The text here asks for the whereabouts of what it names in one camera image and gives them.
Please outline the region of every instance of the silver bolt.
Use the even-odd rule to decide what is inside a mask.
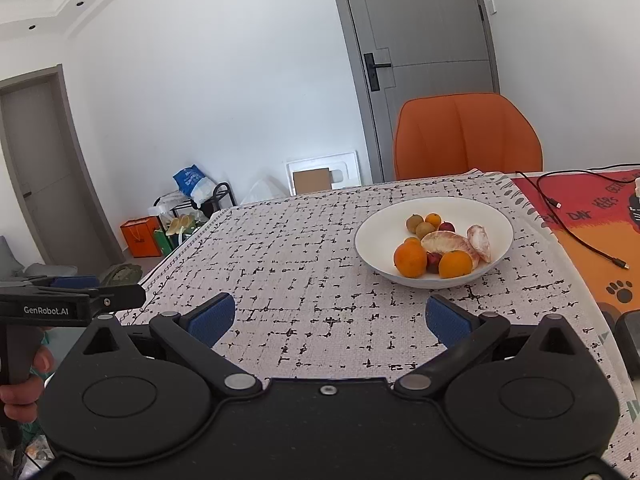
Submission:
[[[254,386],[255,381],[255,377],[249,374],[233,374],[225,379],[225,384],[227,388],[232,390],[248,390]]]
[[[335,395],[338,393],[338,388],[330,384],[325,384],[324,386],[320,386],[320,393],[323,395]]]
[[[422,374],[409,374],[400,379],[400,385],[407,390],[426,390],[431,386],[431,379]]]

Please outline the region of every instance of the kiwi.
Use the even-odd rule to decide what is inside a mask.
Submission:
[[[422,240],[426,235],[433,233],[435,230],[436,228],[433,224],[422,222],[417,228],[415,228],[415,235]]]
[[[420,215],[413,215],[406,221],[406,228],[409,229],[410,233],[415,235],[415,228],[417,228],[418,225],[422,223],[424,223],[424,218],[422,218]]]

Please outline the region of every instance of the door frame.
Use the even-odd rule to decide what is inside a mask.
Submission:
[[[59,64],[50,68],[43,68],[42,70],[36,70],[35,72],[17,75],[0,81],[0,96],[44,82],[49,82],[51,86],[51,94],[53,97],[54,108],[56,109],[56,115],[58,116],[58,125],[60,127],[62,143],[65,148],[69,164],[71,165],[71,173],[76,184],[79,185],[78,191],[80,192],[80,198],[89,215],[92,227],[98,235],[98,239],[100,240],[111,264],[124,263],[124,254],[122,253],[120,244],[116,240],[113,230],[111,229],[111,225],[104,214],[98,195],[95,192],[91,176],[89,175],[89,171],[87,170],[84,162],[84,156],[82,156],[82,149],[80,147],[80,142],[78,141],[76,127],[74,126],[68,95],[66,94],[65,77],[62,65]],[[18,201],[20,211],[24,216],[24,220],[29,228],[31,236],[33,237],[33,241],[40,251],[40,255],[44,262],[49,265],[53,264],[54,262],[40,238],[38,228],[34,223],[33,218],[31,218],[31,213],[29,212],[25,199],[22,196],[20,182],[18,181],[13,156],[10,151],[6,131],[4,129],[1,109],[0,146],[2,147],[4,161],[9,173],[9,178],[11,179],[12,187],[14,188],[15,197]]]
[[[335,0],[335,3],[338,7],[338,15],[340,16],[340,23],[342,24],[342,31],[344,33],[344,42],[347,46],[347,54],[351,65],[351,74],[353,75],[353,82],[356,88],[358,106],[360,107],[364,138],[367,145],[367,153],[369,154],[371,177],[374,184],[379,184],[384,182],[382,173],[382,156],[380,154],[380,144],[378,142],[376,123],[373,118],[373,108],[369,95],[369,84],[367,83],[366,69],[362,60],[360,44],[358,43],[358,33],[356,32],[349,0]],[[491,66],[491,74],[494,82],[494,92],[499,94],[500,81],[498,79],[498,65],[495,59],[494,38],[491,34],[489,14],[486,12],[484,0],[478,0],[478,5],[482,11],[482,26],[484,28],[487,50],[489,51],[489,65]]]

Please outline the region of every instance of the door handle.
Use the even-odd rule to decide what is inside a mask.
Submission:
[[[380,81],[378,80],[379,68],[393,68],[391,63],[376,63],[373,59],[373,53],[369,52],[364,55],[364,65],[367,67],[367,76],[369,77],[369,87],[372,92],[380,92]]]

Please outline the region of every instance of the gray door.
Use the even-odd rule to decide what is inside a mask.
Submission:
[[[406,101],[497,90],[483,4],[478,0],[348,0],[348,5],[369,93],[370,107],[362,113],[373,115],[383,179],[394,180],[393,134]],[[341,19],[344,26],[345,17]],[[383,66],[367,67],[372,64]]]
[[[0,105],[15,176],[45,261],[77,266],[80,274],[100,274],[110,259],[71,170],[58,122],[62,111],[56,110],[51,83],[5,93]]]

